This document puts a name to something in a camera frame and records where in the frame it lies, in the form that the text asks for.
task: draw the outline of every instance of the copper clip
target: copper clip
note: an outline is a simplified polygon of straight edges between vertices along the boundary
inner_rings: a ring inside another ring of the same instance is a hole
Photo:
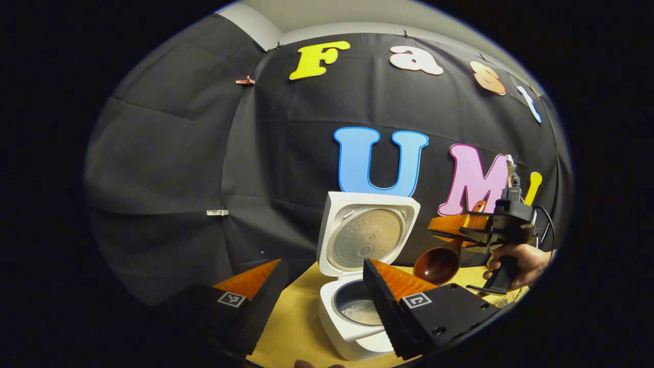
[[[244,86],[249,86],[250,84],[255,84],[254,79],[250,79],[248,75],[246,79],[237,79],[236,84],[242,84]]]

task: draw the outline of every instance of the blue letter u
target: blue letter u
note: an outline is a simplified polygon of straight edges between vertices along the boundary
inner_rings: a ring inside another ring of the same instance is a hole
[[[377,188],[370,183],[372,145],[380,138],[377,130],[363,127],[340,128],[334,138],[341,145],[338,181],[343,192],[411,196],[418,183],[420,153],[429,138],[418,132],[400,130],[391,139],[400,146],[398,180],[390,188]]]

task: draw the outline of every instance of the human hand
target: human hand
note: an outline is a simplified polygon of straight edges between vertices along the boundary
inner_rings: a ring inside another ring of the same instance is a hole
[[[516,275],[509,290],[516,290],[523,286],[532,285],[547,268],[551,251],[544,252],[528,244],[506,244],[492,251],[489,262],[491,270],[497,270],[502,265],[499,261],[503,256],[514,257],[518,260],[518,275]],[[484,279],[491,278],[492,272],[484,272]]]
[[[309,363],[308,361],[297,359],[295,361],[295,365],[293,366],[293,368],[316,368],[316,367],[314,367],[313,364]],[[334,364],[334,365],[330,365],[327,368],[345,368],[345,366],[340,364]]]

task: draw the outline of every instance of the white ceiling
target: white ceiling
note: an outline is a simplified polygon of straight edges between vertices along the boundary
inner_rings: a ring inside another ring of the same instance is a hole
[[[238,3],[265,16],[281,33],[297,34],[299,32],[294,31],[343,22],[375,22],[424,29],[484,52],[542,91],[525,68],[500,46],[461,21],[414,0],[241,0]]]

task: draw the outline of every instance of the yellow table surface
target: yellow table surface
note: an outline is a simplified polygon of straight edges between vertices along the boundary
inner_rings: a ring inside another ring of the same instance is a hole
[[[397,268],[413,273],[411,267]],[[460,268],[448,284],[481,286],[485,283],[481,275],[486,270],[486,266]],[[387,368],[407,362],[393,352],[367,361],[348,361],[340,356],[318,318],[320,288],[336,279],[321,274],[316,262],[284,289],[256,349],[247,359],[266,368],[293,368],[296,359],[308,361],[316,368],[333,364],[342,364],[346,368]],[[497,298],[494,295],[484,297],[488,302]]]

